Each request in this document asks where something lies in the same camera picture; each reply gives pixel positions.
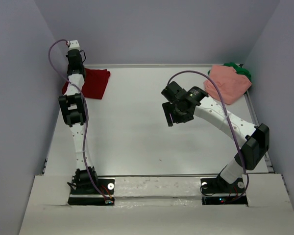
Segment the white table surface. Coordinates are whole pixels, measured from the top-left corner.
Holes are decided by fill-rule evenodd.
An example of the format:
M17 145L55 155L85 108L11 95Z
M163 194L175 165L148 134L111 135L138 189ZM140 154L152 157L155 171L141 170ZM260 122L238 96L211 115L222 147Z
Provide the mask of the white table surface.
M234 142L208 122L196 118L167 126L161 95L168 79L183 70L210 68L115 68L102 100L87 99L88 146L98 175L217 174L234 157ZM204 77L182 74L184 89L203 89ZM252 122L245 97L227 106ZM45 175L73 175L74 144L59 113ZM268 172L262 159L255 173Z
M158 197L148 197L149 190L127 182L123 185L123 179L116 179L116 189L140 191L141 198L128 198L125 205L124 199L117 197L111 207L69 206L66 182L70 178L36 176L20 235L294 235L294 211L280 175L251 174L248 207L203 206L198 187L174 189L193 196L189 198L158 193ZM177 181L184 186L194 183L190 177L178 177Z

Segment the green cloth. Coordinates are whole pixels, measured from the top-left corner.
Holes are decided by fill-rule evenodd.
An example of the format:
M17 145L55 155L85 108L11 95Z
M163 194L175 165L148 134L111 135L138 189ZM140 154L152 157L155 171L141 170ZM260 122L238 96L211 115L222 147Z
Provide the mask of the green cloth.
M249 79L249 81L251 81L251 75L250 75L250 72L247 69L243 69L243 68L241 68L240 66L236 65L233 62L225 63L223 65L228 66L228 67L233 67L236 70L237 74L245 75Z

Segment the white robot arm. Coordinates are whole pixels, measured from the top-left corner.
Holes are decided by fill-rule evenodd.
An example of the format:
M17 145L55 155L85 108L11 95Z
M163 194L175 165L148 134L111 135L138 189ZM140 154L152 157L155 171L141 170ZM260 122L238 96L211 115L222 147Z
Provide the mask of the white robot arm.
M233 138L223 108L204 90L192 87L187 92L176 82L171 82L162 91L162 95L169 101L162 104L169 126L173 126L173 123L193 120L195 115ZM245 168L253 170L269 149L269 128L264 124L255 126L229 111L228 115L245 160ZM214 192L228 192L239 181L242 174L243 167L237 154L212 182Z
M85 187L89 185L89 175L83 158L83 145L85 141L85 159L95 184L98 184L98 177L95 172L94 165L89 157L87 140L84 138L86 128L86 109L85 101L81 95L82 87L85 83L86 70L83 66L82 57L80 55L80 46L78 41L68 42L68 87L63 96L59 97L59 104L64 122L70 127L74 140L76 154L76 172L73 179L73 185L77 187Z

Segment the pink cloth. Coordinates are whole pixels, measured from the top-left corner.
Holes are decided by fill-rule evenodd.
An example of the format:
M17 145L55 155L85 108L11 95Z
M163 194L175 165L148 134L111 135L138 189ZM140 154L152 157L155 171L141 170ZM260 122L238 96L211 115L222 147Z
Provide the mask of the pink cloth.
M251 86L249 79L245 75L237 74L233 67L213 65L209 76L219 88L226 104L233 104ZM213 99L220 101L218 93L210 81L206 80L204 86L206 92Z

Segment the white wall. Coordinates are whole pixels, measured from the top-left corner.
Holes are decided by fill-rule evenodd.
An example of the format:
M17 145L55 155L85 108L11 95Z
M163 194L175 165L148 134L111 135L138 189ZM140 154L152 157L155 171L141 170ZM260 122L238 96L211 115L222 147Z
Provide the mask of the white wall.
M48 64L53 41L33 0L0 0L0 235L18 234L48 152L62 84ZM54 60L65 69L59 50Z
M258 119L270 127L270 158L294 207L294 0L281 0L245 67Z
M279 0L35 0L86 64L207 64L247 58Z

